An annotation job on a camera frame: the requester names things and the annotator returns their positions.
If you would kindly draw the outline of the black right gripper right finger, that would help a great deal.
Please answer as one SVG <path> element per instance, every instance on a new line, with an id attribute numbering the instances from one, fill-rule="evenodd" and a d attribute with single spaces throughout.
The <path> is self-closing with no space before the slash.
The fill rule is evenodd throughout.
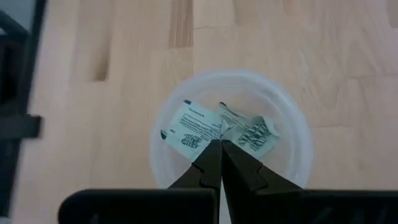
<path id="1" fill-rule="evenodd" d="M 224 140 L 222 178 L 232 223 L 397 224 L 397 192 L 303 189 Z"/>

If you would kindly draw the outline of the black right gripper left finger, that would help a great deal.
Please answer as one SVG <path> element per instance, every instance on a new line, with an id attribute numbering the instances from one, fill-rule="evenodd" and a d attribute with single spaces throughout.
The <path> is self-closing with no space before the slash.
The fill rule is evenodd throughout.
<path id="1" fill-rule="evenodd" d="M 166 189 L 85 189 L 67 197 L 59 223 L 218 223 L 223 146 L 212 140 Z"/>

